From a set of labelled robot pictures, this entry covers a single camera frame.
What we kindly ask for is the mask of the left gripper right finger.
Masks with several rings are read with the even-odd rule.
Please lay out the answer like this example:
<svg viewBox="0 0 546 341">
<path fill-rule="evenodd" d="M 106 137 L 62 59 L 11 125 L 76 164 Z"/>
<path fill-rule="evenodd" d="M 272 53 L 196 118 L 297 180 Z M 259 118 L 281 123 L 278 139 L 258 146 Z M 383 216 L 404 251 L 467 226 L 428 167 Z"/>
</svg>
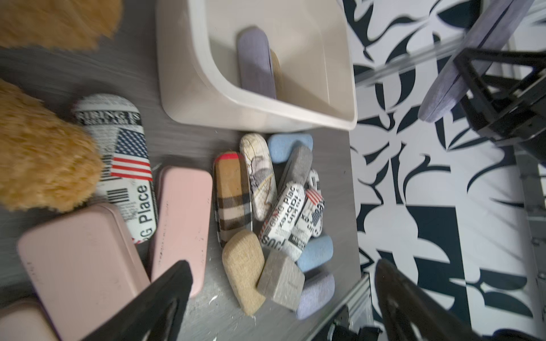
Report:
<svg viewBox="0 0 546 341">
<path fill-rule="evenodd" d="M 375 267 L 375 290 L 389 340 L 481 340 L 385 259 Z"/>
</svg>

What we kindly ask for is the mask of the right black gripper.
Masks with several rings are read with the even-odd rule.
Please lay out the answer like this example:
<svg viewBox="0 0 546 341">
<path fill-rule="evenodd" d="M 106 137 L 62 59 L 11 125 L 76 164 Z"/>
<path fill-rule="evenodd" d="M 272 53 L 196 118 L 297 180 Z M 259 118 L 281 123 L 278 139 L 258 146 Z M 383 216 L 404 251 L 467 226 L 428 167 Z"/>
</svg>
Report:
<svg viewBox="0 0 546 341">
<path fill-rule="evenodd" d="M 545 52 L 470 52 L 463 77 L 473 98 L 461 105 L 473 128 L 489 128 L 496 146 L 520 146 L 545 165 Z M 495 65 L 530 68 L 522 79 L 489 75 Z"/>
</svg>

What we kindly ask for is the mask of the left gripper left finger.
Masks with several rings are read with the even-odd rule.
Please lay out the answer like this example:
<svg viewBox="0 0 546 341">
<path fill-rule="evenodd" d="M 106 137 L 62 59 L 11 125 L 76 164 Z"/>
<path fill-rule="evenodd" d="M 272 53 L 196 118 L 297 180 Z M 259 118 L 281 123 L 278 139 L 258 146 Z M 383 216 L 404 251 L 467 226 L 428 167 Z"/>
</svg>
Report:
<svg viewBox="0 0 546 341">
<path fill-rule="evenodd" d="M 189 302 L 193 276 L 178 261 L 86 340 L 176 340 Z"/>
</svg>

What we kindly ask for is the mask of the tan woven glasses case front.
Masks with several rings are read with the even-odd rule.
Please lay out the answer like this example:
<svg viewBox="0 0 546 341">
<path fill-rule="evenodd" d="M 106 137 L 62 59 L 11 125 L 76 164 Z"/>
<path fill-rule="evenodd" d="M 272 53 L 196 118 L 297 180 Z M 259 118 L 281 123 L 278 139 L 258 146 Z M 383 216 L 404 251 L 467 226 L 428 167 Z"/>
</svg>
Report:
<svg viewBox="0 0 546 341">
<path fill-rule="evenodd" d="M 273 49 L 270 50 L 271 55 L 271 61 L 272 61 L 272 71 L 274 75 L 274 84 L 276 89 L 276 96 L 278 100 L 282 99 L 282 93 L 283 93 L 283 78 L 282 78 L 282 69 L 279 62 L 279 59 L 277 58 L 276 53 L 273 51 Z"/>
</svg>

